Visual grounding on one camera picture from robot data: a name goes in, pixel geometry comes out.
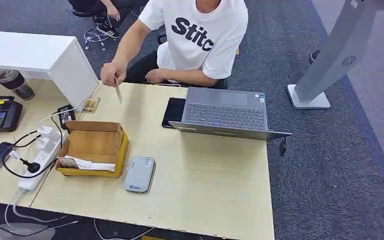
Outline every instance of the laptop keyboard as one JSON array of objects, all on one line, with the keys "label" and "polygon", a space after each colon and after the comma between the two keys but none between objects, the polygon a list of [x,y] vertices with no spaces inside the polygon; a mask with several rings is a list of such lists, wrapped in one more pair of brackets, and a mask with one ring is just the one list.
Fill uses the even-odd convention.
[{"label": "laptop keyboard", "polygon": [[186,123],[215,127],[266,130],[264,111],[237,107],[187,104]]}]

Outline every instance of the thermos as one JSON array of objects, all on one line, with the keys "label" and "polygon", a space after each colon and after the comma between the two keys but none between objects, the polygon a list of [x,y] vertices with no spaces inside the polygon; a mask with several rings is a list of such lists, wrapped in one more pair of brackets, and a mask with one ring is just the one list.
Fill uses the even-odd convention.
[{"label": "thermos", "polygon": [[35,96],[35,92],[18,70],[0,69],[0,84],[24,100]]}]

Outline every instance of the touchpad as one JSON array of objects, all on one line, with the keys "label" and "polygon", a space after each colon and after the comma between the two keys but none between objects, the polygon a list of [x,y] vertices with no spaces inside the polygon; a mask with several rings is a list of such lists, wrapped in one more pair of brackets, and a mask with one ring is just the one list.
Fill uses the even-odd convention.
[{"label": "touchpad", "polygon": [[222,105],[242,105],[248,104],[248,95],[244,93],[223,92],[219,94],[219,102]]}]

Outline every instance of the box flap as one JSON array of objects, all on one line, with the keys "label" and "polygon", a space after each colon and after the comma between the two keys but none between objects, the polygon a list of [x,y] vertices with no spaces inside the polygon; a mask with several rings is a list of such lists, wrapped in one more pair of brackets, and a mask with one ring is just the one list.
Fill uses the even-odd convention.
[{"label": "box flap", "polygon": [[106,121],[67,121],[66,126],[70,130],[119,132],[122,126],[117,122]]},{"label": "box flap", "polygon": [[117,132],[73,130],[68,136],[68,155],[118,155],[121,137]]}]

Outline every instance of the laptop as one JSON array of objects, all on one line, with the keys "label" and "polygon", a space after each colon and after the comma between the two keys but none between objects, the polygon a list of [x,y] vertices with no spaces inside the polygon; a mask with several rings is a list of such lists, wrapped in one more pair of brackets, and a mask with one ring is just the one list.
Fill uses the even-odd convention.
[{"label": "laptop", "polygon": [[181,121],[169,123],[181,132],[264,141],[292,135],[269,131],[261,92],[189,87]]}]

